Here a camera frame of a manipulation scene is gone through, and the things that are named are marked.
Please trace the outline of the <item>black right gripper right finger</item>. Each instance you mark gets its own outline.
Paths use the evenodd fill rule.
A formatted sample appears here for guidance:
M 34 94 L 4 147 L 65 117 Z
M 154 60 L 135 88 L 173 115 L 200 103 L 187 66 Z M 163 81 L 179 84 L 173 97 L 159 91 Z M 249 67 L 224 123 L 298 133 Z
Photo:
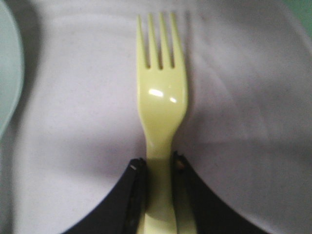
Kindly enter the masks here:
M 264 234 L 236 213 L 177 152 L 173 159 L 173 199 L 179 234 Z

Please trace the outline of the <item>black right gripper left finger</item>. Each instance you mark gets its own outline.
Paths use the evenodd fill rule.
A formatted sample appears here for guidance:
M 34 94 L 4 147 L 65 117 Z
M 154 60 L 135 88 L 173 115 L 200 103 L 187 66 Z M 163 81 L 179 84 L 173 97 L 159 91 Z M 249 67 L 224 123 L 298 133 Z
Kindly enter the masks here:
M 136 234 L 146 192 L 146 162 L 131 159 L 109 194 L 66 234 Z

